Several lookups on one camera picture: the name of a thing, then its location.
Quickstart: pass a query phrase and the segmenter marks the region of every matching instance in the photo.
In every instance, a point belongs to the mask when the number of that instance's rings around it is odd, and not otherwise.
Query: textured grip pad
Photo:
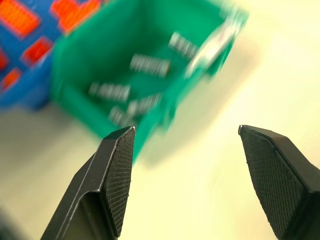
[[[240,135],[256,195],[274,234],[283,239],[307,190],[269,139],[247,128]]]
[[[129,196],[134,136],[132,130],[119,139],[103,186],[116,237],[121,234]]]

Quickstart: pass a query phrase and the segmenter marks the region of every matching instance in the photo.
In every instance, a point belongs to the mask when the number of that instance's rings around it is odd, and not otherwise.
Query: green storage bin
[[[158,105],[135,120],[138,123],[134,159],[159,127],[167,129],[177,105],[206,73],[212,76],[225,62],[234,39],[210,66],[186,77],[189,60],[168,48],[174,32],[196,46],[231,13],[207,0],[112,0],[72,34],[59,39],[53,50],[51,96],[101,138],[115,131],[108,118],[115,102],[92,99],[92,82],[130,84],[130,98],[162,93]],[[243,26],[247,15],[237,11]],[[130,70],[135,53],[171,60],[166,78]],[[128,105],[120,107],[125,110]]]

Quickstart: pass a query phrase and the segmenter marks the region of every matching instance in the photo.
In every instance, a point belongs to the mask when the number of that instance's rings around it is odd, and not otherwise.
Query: table
[[[238,0],[250,11],[221,72],[145,145],[119,240],[275,240],[253,189],[241,124],[289,137],[320,167],[320,3]],[[99,140],[58,107],[0,115],[0,204],[39,239]]]

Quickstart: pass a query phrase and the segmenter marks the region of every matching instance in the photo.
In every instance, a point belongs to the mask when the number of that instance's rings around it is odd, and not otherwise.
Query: blue container
[[[0,48],[9,58],[5,69],[0,70],[0,110],[20,105],[29,110],[37,110],[49,100],[51,57],[47,56],[40,63],[29,67],[22,55],[41,37],[54,43],[62,35],[58,28],[58,19],[50,13],[53,0],[17,0],[41,18],[39,26],[24,39],[0,23]],[[1,91],[3,78],[14,68],[23,72],[18,82]]]

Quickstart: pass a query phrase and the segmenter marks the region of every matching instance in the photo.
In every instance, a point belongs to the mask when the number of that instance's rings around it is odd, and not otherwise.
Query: orange pattern
[[[88,0],[82,4],[74,0],[55,0],[51,11],[59,18],[58,26],[68,34],[94,14],[99,7],[99,0]]]
[[[0,1],[0,21],[14,34],[25,38],[40,24],[40,18],[16,0]]]
[[[56,0],[51,5],[51,12],[58,18],[63,18],[78,9],[78,3],[75,0]]]
[[[53,46],[53,43],[46,37],[40,37],[22,55],[22,58],[31,65],[37,63]]]
[[[11,72],[9,72],[2,80],[3,89],[7,89],[8,87],[16,83],[21,74],[22,73],[18,68],[14,68]]]
[[[4,69],[8,64],[8,58],[5,53],[0,49],[0,70]]]

